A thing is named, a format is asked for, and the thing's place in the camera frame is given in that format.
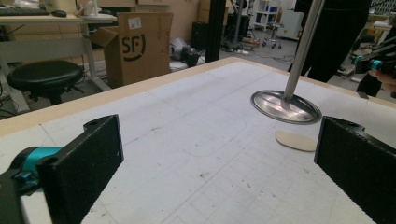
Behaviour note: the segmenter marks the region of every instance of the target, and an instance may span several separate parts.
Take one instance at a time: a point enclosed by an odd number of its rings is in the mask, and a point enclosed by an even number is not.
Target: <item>metal pole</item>
[[[314,0],[311,8],[309,9],[308,18],[306,20],[303,36],[300,40],[299,48],[297,49],[296,57],[294,59],[293,67],[290,71],[288,84],[286,85],[283,100],[290,102],[293,97],[294,91],[297,86],[298,79],[303,70],[306,54],[308,53],[311,45],[312,37],[314,36],[315,29],[318,24],[321,10],[323,9],[325,0]]]
[[[233,43],[238,42],[239,26],[241,25],[243,7],[244,7],[244,0],[239,0],[238,17],[236,18],[235,35],[233,36]]]
[[[226,0],[210,1],[205,63],[211,63],[219,59],[221,33],[224,22],[225,1]]]

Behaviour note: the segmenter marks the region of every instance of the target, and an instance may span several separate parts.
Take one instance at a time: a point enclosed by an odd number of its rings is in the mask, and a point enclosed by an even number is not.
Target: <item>sf logo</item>
[[[133,62],[143,56],[146,50],[145,35],[125,36],[122,39],[122,53],[125,62]]]

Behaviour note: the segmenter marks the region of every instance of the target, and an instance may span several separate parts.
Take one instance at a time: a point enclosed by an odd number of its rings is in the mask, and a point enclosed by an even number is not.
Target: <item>metal disc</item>
[[[251,103],[264,115],[287,123],[311,124],[321,119],[321,112],[311,102],[293,95],[290,102],[283,100],[283,91],[258,91]]]

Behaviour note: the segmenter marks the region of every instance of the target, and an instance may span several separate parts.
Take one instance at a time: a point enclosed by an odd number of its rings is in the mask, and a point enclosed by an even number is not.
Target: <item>black stool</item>
[[[81,67],[66,61],[28,63],[16,68],[7,76],[9,86],[20,91],[29,91],[30,98],[47,98],[52,105],[62,102],[61,94],[70,91],[83,76]]]

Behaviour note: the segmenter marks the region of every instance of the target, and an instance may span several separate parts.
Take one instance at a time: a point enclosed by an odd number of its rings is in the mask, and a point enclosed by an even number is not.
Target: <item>white table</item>
[[[317,139],[320,123],[280,122],[250,103],[256,91],[283,91],[281,73],[228,58],[1,120],[0,173],[27,147],[64,146],[85,122],[119,114],[125,161],[83,223],[373,223],[314,153],[275,139]],[[395,105],[304,77],[296,94],[396,146]],[[50,223],[42,193],[23,201],[31,223]]]
[[[51,40],[31,40],[31,41],[9,41],[0,42],[0,64],[2,74],[0,81],[5,91],[10,93],[12,100],[15,102],[17,113],[25,113],[30,111],[20,91],[8,86],[6,75],[9,73],[7,63],[26,62],[29,60],[48,60],[60,57],[75,56],[78,54],[86,54],[90,67],[90,77],[102,91],[108,91],[110,88],[95,74],[95,65],[92,56],[92,45],[88,34],[88,23],[111,23],[117,18],[108,19],[82,19],[74,15],[68,14],[66,18],[58,18],[51,15],[48,16],[22,16],[22,17],[0,17],[0,25],[15,24],[84,24],[84,36],[77,38],[61,38]]]

